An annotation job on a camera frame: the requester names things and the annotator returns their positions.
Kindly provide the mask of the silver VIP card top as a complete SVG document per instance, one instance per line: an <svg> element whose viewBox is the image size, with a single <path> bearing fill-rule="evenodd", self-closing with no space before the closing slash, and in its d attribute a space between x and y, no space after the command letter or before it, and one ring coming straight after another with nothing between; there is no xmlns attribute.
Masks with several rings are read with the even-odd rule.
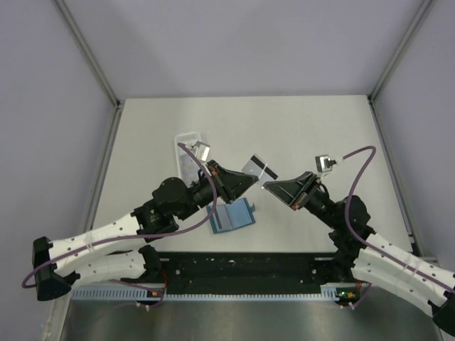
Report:
<svg viewBox="0 0 455 341"><path fill-rule="evenodd" d="M248 162L242 167L242 172L247 175L257 176L264 182L273 181L278 175L257 154L253 154Z"/></svg>

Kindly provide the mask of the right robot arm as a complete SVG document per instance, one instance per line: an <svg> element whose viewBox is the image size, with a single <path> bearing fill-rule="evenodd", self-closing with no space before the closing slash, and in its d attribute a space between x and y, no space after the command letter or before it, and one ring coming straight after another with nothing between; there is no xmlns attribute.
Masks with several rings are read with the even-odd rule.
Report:
<svg viewBox="0 0 455 341"><path fill-rule="evenodd" d="M292 210L305 209L331 228L337 248L332 260L312 264L312 278L362 281L406 300L430 316L437 327L454 334L454 273L439 268L387 241L369 226L370 215L356 195L332 201L321 179L305 172L292 180L263 185Z"/></svg>

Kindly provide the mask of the blue leather card holder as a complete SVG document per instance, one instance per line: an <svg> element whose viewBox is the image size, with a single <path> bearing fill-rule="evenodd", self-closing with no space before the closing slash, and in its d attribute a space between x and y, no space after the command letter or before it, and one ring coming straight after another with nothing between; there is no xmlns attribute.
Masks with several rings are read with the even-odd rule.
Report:
<svg viewBox="0 0 455 341"><path fill-rule="evenodd" d="M254 224L255 210L255 205L250 204L246 198L240 198L232 204L217 204L209 219L213 234L233 232Z"/></svg>

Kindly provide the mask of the white plastic basket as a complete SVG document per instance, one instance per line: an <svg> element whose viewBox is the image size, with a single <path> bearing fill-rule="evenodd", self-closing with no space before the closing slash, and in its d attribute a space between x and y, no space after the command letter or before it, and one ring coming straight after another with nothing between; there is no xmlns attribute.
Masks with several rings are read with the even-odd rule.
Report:
<svg viewBox="0 0 455 341"><path fill-rule="evenodd" d="M179 144L183 144L202 164L208 160L210 146L203 141L197 131L178 134L174 137L178 176L189 186L198 180L200 167Z"/></svg>

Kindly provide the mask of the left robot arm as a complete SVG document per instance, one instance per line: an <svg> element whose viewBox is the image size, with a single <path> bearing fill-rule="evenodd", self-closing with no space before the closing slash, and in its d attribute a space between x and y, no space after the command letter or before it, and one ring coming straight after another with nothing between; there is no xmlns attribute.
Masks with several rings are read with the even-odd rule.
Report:
<svg viewBox="0 0 455 341"><path fill-rule="evenodd" d="M223 168L209 161L197 181L186 185L177 177L163 180L152 199L103 227L69 237L33 241L29 277L40 302L65 296L89 283L155 281L161 273L159 255L151 243L183 234L177 224L203 208L203 222L214 214L219 200L231 204L258 182L253 174Z"/></svg>

